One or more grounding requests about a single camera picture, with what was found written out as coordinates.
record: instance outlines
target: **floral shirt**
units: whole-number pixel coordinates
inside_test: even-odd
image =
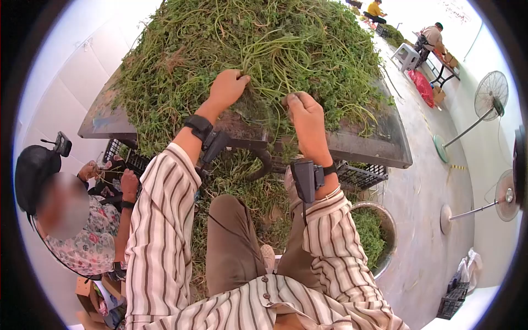
[[[99,201],[104,197],[89,197],[90,215],[77,236],[67,240],[47,236],[44,241],[53,254],[74,271],[82,275],[97,275],[114,270],[114,236],[117,236],[121,214],[112,204],[101,205]]]

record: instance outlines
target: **white plastic stool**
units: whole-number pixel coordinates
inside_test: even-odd
[[[403,72],[405,70],[414,70],[420,55],[414,50],[413,47],[406,43],[402,43],[391,56],[391,60],[395,57],[401,62],[400,71]]]

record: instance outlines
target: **white plastic bag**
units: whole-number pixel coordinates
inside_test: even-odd
[[[469,249],[467,255],[458,265],[458,271],[461,272],[460,281],[469,282],[469,288],[467,290],[469,293],[477,286],[480,270],[482,269],[482,259],[473,248]]]

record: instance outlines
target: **hand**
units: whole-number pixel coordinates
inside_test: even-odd
[[[316,165],[332,165],[332,157],[326,143],[323,107],[306,92],[288,94],[282,99],[287,106],[290,120],[299,138],[299,150]]]
[[[99,168],[97,166],[97,163],[95,161],[89,161],[85,164],[79,171],[79,178],[86,182],[88,179],[93,178],[96,176],[99,172]]]
[[[123,200],[134,203],[136,201],[137,193],[137,176],[131,169],[126,169],[121,177],[121,191],[123,192]]]
[[[240,70],[231,69],[220,72],[213,81],[209,99],[202,104],[196,114],[214,123],[227,107],[240,98],[247,83],[251,80],[248,75],[240,76]]]

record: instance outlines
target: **metal basin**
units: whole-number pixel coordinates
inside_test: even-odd
[[[394,219],[392,218],[389,211],[387,211],[386,208],[384,208],[378,203],[369,201],[358,202],[352,204],[351,210],[359,208],[371,208],[375,210],[381,219],[380,227],[383,230],[383,233],[385,234],[385,237],[383,237],[386,242],[385,248],[383,249],[383,252],[381,252],[380,257],[376,262],[376,268],[371,269],[372,275],[376,280],[381,277],[383,273],[387,270],[389,264],[391,263],[392,257],[396,253],[396,242],[398,241],[396,223],[394,222]]]

